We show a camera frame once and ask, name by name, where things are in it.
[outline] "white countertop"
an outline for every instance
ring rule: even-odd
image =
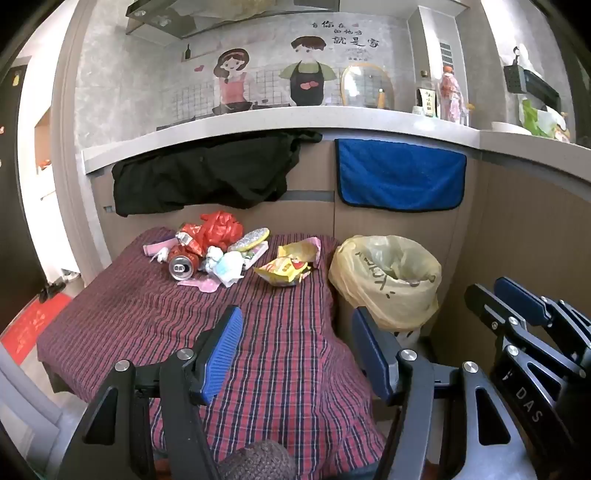
[[[86,173],[90,173],[168,145],[240,132],[287,128],[354,129],[430,138],[524,158],[591,183],[591,150],[579,145],[530,135],[481,131],[412,113],[354,106],[277,107],[213,116],[125,142],[90,147],[82,154]]]

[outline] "door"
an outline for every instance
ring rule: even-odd
[[[46,278],[22,207],[17,118],[26,66],[0,84],[0,332],[44,287]]]

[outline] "blue towel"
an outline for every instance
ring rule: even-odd
[[[462,202],[466,156],[380,140],[336,140],[339,196],[397,212],[451,210]]]

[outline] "red rug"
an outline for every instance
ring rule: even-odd
[[[51,300],[39,303],[35,299],[2,334],[0,342],[17,365],[20,365],[37,343],[37,337],[45,330],[71,298],[58,293]]]

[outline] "silver bolt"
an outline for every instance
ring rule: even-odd
[[[118,372],[125,372],[129,368],[129,360],[119,360],[115,364],[115,370]]]
[[[400,356],[409,362],[417,359],[417,353],[410,349],[402,350],[402,352],[400,352]]]
[[[181,360],[189,360],[190,358],[193,358],[193,351],[190,348],[181,348],[177,352],[177,357]]]
[[[470,374],[475,374],[478,372],[478,365],[474,362],[464,362],[463,363],[464,370]]]

